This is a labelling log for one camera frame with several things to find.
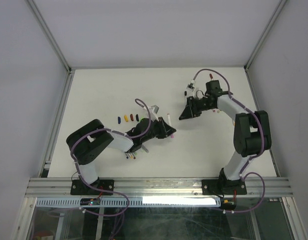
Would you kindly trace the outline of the purple cap marker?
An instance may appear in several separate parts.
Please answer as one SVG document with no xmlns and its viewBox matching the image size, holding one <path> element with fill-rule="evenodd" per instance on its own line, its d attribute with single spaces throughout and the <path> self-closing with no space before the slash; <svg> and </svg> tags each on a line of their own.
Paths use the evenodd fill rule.
<svg viewBox="0 0 308 240">
<path fill-rule="evenodd" d="M 169 125 L 170 127 L 172 127 L 171 117 L 170 117 L 170 114 L 169 114 L 169 113 L 167 114 L 167 119 L 168 119 L 168 125 Z"/>
</svg>

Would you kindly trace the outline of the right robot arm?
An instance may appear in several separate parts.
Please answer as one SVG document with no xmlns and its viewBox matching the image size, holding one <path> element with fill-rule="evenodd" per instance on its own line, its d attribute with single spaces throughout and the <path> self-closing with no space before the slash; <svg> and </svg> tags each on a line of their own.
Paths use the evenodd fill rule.
<svg viewBox="0 0 308 240">
<path fill-rule="evenodd" d="M 203 111 L 220 110 L 235 123 L 233 144 L 235 152 L 228 164 L 221 170 L 217 181 L 218 190 L 228 194 L 235 188 L 235 182 L 242 180 L 242 174 L 249 163 L 272 146 L 268 113 L 264 110 L 251 111 L 234 98 L 228 90 L 220 87 L 218 80 L 206 83 L 205 95 L 195 96 L 194 81 L 187 89 L 193 94 L 186 97 L 186 104 L 179 120 L 199 117 Z"/>
</svg>

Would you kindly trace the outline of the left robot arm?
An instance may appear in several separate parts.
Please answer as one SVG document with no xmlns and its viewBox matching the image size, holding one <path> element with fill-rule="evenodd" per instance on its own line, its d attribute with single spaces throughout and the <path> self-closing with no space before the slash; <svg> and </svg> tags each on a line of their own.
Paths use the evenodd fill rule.
<svg viewBox="0 0 308 240">
<path fill-rule="evenodd" d="M 176 129 L 166 123 L 162 117 L 156 120 L 143 118 L 126 133 L 105 128 L 102 122 L 94 119 L 67 137 L 66 143 L 74 160 L 81 188 L 87 194 L 97 192 L 98 174 L 93 161 L 106 149 L 117 149 L 133 154 L 151 139 L 165 139 L 173 135 Z"/>
</svg>

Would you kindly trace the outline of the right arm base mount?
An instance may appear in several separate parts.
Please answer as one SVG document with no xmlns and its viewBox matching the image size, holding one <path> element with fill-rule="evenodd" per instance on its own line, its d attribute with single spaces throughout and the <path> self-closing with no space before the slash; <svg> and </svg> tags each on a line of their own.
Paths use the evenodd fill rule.
<svg viewBox="0 0 308 240">
<path fill-rule="evenodd" d="M 247 189 L 245 182 L 240 178 L 236 180 L 227 179 L 224 169 L 222 168 L 217 179 L 203 179 L 202 195 L 215 195 L 223 198 L 225 195 L 246 195 Z"/>
</svg>

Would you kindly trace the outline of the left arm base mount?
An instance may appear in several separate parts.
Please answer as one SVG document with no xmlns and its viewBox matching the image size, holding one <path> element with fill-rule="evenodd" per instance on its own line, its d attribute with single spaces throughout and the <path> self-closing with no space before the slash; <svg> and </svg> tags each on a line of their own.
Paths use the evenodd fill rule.
<svg viewBox="0 0 308 240">
<path fill-rule="evenodd" d="M 91 187 L 86 185 L 80 178 L 73 179 L 71 184 L 70 194 L 72 196 L 112 196 L 114 190 L 114 180 L 113 179 L 101 179 L 93 183 L 90 183 Z"/>
</svg>

